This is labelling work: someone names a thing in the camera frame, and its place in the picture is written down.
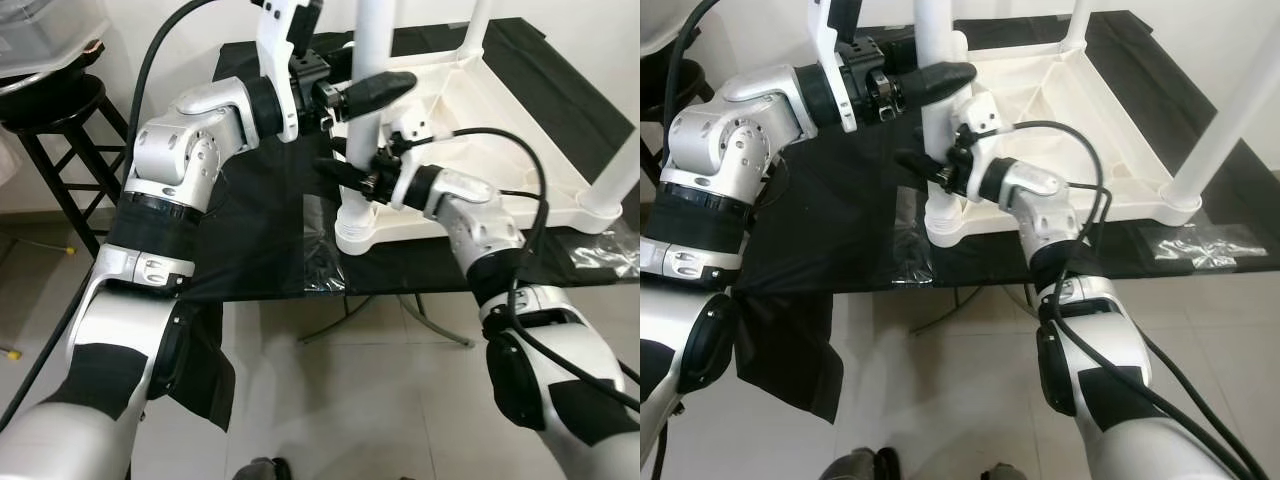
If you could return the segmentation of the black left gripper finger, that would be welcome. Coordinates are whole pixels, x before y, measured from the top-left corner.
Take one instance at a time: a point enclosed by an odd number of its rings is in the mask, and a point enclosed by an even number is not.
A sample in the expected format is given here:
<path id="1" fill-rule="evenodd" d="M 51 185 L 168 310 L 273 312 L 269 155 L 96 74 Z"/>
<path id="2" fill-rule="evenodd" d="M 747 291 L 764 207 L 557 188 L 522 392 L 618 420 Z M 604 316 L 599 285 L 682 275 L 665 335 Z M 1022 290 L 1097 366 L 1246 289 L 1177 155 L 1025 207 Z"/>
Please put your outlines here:
<path id="1" fill-rule="evenodd" d="M 977 77 L 968 61 L 940 61 L 899 76 L 902 105 L 932 105 L 955 95 Z"/>
<path id="2" fill-rule="evenodd" d="M 342 115 L 367 115 L 379 111 L 410 92 L 417 84 L 411 72 L 384 70 L 355 81 L 342 91 Z"/>

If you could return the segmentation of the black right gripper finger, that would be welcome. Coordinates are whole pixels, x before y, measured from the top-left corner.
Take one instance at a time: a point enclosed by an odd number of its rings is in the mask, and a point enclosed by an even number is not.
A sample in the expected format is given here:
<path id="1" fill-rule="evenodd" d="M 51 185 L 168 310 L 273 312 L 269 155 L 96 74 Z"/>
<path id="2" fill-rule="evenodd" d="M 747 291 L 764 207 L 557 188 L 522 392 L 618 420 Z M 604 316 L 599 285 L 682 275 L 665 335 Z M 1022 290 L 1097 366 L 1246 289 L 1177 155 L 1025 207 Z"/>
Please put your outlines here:
<path id="1" fill-rule="evenodd" d="M 334 157 L 320 157 L 314 163 L 314 170 L 330 183 L 352 189 L 364 197 L 378 192 L 376 173 L 362 172 L 355 165 Z"/>
<path id="2" fill-rule="evenodd" d="M 954 169 L 948 163 L 938 163 L 924 152 L 911 150 L 896 151 L 893 160 L 913 175 L 919 177 L 933 186 L 938 186 L 943 192 L 954 192 L 951 188 Z"/>

